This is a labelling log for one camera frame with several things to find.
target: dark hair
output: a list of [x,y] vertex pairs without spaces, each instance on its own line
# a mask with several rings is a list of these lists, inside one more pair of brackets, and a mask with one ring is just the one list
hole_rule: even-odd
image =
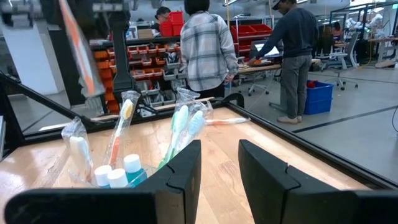
[[184,0],[184,9],[188,15],[193,15],[199,11],[208,11],[210,0]]
[[323,30],[322,37],[330,37],[332,35],[330,26],[326,26]]
[[339,23],[339,22],[335,22],[335,23],[333,24],[333,28],[335,28],[335,30],[340,30],[340,29],[341,29],[340,23]]
[[158,8],[156,10],[155,18],[158,19],[157,16],[162,15],[162,14],[166,14],[166,13],[169,13],[169,12],[171,12],[171,10],[169,8],[162,6],[162,7]]

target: concrete floor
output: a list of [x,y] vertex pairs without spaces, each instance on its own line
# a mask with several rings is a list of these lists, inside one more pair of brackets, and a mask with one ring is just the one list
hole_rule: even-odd
[[[334,73],[325,71],[311,73],[310,79],[322,82],[334,76]],[[249,111],[398,183],[398,173],[395,172],[398,168],[398,141],[391,124],[398,105],[398,71],[365,67],[346,72],[342,77],[352,78],[358,82],[359,88],[347,84],[346,90],[341,91],[335,87],[330,113],[304,116],[298,125],[276,123],[282,112],[268,106],[268,102],[279,102],[278,82],[271,83],[269,95],[257,89],[248,96],[250,82],[231,91],[242,90],[245,107]],[[269,80],[258,80],[258,83],[268,84]],[[70,107],[64,92],[49,98]],[[11,101],[25,133],[69,121],[30,99],[11,98]],[[96,116],[95,111],[84,106],[73,108],[73,111],[88,117]]]

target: white toothbrush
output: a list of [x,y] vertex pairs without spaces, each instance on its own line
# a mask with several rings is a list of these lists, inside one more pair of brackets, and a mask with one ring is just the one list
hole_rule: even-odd
[[128,120],[130,118],[130,116],[132,115],[133,109],[134,109],[134,104],[132,103],[132,101],[130,99],[126,99],[125,102],[123,103],[121,110],[120,110],[119,124],[118,124],[118,127],[116,128],[116,132],[112,139],[112,148],[111,148],[111,154],[109,157],[108,165],[113,167],[113,169],[115,167],[116,159],[117,159],[118,153],[119,153],[120,135],[122,132],[122,127],[123,127],[125,120]]
[[159,169],[162,168],[166,163],[168,163],[172,156],[174,155],[174,150],[177,147],[178,138],[181,132],[187,126],[189,119],[189,110],[187,105],[183,105],[179,111],[175,112],[172,119],[172,142],[166,155],[159,164]]
[[83,137],[71,136],[69,142],[70,155],[75,165],[78,169],[84,168],[84,178],[89,181],[91,179],[93,161],[91,160],[90,149],[86,139]]
[[206,121],[203,117],[203,112],[197,111],[189,122],[187,135],[183,137],[181,143],[178,145],[178,148],[173,156],[178,154],[182,149],[184,149],[188,144],[190,144],[191,141],[197,136],[197,134],[199,134],[199,132],[202,130],[205,124]]

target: bottle cap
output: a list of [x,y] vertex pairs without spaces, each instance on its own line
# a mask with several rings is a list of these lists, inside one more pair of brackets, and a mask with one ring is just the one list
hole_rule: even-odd
[[141,163],[137,154],[131,154],[123,159],[124,169],[127,173],[135,173],[141,169]]
[[111,188],[122,188],[129,183],[124,169],[115,169],[108,173],[109,185]]
[[94,170],[95,179],[99,187],[109,185],[108,173],[112,171],[109,165],[103,165]]

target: plaid shirt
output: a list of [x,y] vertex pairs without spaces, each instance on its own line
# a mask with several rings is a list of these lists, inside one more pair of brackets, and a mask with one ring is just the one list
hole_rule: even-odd
[[193,91],[216,88],[228,73],[238,72],[232,36],[219,15],[198,12],[191,16],[181,30],[181,56]]

